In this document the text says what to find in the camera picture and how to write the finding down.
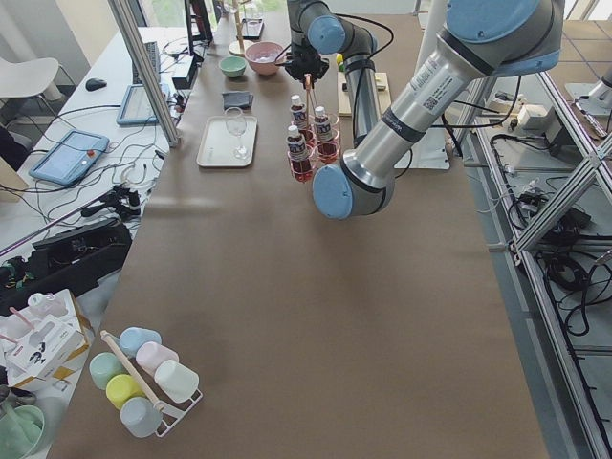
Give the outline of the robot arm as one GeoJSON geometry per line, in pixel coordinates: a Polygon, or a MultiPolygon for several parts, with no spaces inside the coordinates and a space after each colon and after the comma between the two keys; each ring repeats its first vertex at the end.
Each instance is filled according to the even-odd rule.
{"type": "Polygon", "coordinates": [[[518,77],[557,65],[561,1],[450,1],[435,51],[381,120],[337,165],[313,180],[317,209],[331,219],[369,215],[386,207],[394,166],[474,80],[518,77]]]}
{"type": "Polygon", "coordinates": [[[321,79],[329,68],[327,55],[341,54],[352,105],[353,145],[371,146],[381,118],[373,56],[378,50],[367,29],[332,13],[322,1],[289,1],[291,45],[286,71],[295,80],[321,79]]]}

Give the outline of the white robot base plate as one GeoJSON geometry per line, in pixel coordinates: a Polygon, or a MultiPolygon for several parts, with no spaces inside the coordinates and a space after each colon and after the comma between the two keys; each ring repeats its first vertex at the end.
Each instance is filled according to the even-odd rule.
{"type": "Polygon", "coordinates": [[[411,147],[394,165],[395,169],[440,169],[450,167],[446,151],[446,133],[444,128],[431,128],[419,142],[411,147]]]}

